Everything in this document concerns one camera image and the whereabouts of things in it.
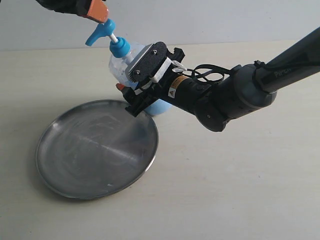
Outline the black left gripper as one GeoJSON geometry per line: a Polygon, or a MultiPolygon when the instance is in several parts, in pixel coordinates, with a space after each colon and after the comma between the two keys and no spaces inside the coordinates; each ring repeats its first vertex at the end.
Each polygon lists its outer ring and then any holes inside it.
{"type": "Polygon", "coordinates": [[[105,0],[36,0],[42,7],[57,13],[85,17],[99,24],[108,20],[105,0]]]}

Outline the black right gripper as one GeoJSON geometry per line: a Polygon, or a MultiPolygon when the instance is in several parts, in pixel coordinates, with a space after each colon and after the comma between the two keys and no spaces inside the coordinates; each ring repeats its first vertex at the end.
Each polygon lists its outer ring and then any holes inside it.
{"type": "MultiPolygon", "coordinates": [[[[210,118],[213,115],[213,107],[210,103],[210,92],[212,85],[200,82],[195,74],[186,74],[183,69],[182,60],[185,53],[180,48],[169,51],[172,57],[170,69],[160,80],[157,94],[161,100],[178,107],[198,118],[210,118]]],[[[116,88],[122,91],[125,86],[116,84],[116,88]]],[[[137,117],[146,108],[150,107],[159,98],[151,96],[125,96],[129,106],[125,110],[133,117],[137,117]]]]}

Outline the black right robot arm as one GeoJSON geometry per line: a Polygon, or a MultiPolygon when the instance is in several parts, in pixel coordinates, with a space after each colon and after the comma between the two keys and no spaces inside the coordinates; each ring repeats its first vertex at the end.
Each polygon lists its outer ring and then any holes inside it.
{"type": "Polygon", "coordinates": [[[320,70],[320,31],[315,29],[269,62],[226,69],[182,65],[185,53],[157,42],[146,46],[126,68],[135,87],[116,85],[137,116],[157,100],[194,115],[208,130],[221,132],[238,119],[273,103],[277,91],[320,70]]]}

